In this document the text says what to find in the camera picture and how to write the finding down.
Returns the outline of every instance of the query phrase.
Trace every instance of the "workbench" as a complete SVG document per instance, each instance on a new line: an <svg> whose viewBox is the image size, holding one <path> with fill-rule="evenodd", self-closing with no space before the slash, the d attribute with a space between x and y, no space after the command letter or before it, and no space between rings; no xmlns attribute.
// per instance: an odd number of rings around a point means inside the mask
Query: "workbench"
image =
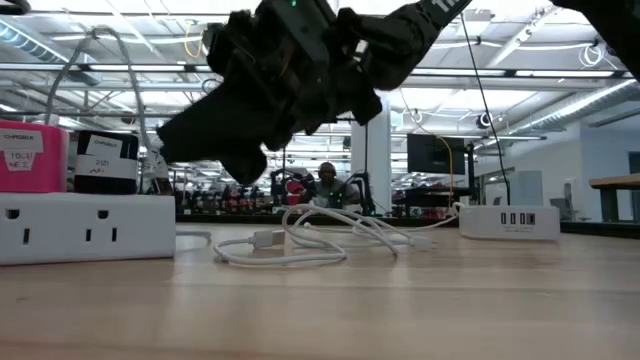
<svg viewBox="0 0 640 360"><path fill-rule="evenodd" d="M220 241L269 227L179 228ZM325 266L221 264L181 237L175 260L0 268L0 358L638 358L640 241L430 234L430 253L354 250Z"/></svg>
<svg viewBox="0 0 640 360"><path fill-rule="evenodd" d="M640 190L640 174L591 179L589 185L600 190L602 221L618 222L618 190Z"/></svg>

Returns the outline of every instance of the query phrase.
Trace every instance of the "computer screen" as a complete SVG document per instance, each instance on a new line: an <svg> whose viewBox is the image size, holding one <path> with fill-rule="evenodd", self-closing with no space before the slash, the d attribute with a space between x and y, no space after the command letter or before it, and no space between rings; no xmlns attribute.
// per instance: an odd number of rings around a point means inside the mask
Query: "computer screen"
<svg viewBox="0 0 640 360"><path fill-rule="evenodd" d="M453 173L465 175L464 139L444 138L453 152ZM407 134L409 172L449 173L449 150L433 135Z"/></svg>

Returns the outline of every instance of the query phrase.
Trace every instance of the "power outlet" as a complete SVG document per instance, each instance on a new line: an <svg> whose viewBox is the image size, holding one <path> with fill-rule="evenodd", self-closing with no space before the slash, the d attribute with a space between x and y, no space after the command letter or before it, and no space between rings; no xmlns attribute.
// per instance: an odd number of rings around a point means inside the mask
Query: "power outlet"
<svg viewBox="0 0 640 360"><path fill-rule="evenodd" d="M167 196L0 194L0 265L173 257Z"/></svg>
<svg viewBox="0 0 640 360"><path fill-rule="evenodd" d="M560 212L544 206L463 206L460 234L470 239L560 239Z"/></svg>

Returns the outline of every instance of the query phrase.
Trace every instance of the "white column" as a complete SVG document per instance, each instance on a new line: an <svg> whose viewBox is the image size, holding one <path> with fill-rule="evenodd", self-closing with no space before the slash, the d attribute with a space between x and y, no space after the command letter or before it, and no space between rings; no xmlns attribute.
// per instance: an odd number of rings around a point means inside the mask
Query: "white column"
<svg viewBox="0 0 640 360"><path fill-rule="evenodd" d="M365 158L368 159L367 171L378 214L391 211L391 118L384 97L382 107L382 112L368 124L368 156L365 155L366 127L351 123L351 174L365 170Z"/></svg>

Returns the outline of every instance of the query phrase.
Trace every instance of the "red object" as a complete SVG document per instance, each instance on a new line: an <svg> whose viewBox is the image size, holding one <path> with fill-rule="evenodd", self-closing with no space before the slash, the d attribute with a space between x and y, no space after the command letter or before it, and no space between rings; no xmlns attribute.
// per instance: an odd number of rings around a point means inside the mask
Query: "red object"
<svg viewBox="0 0 640 360"><path fill-rule="evenodd" d="M0 192L66 192L68 158L63 129L0 120Z"/></svg>

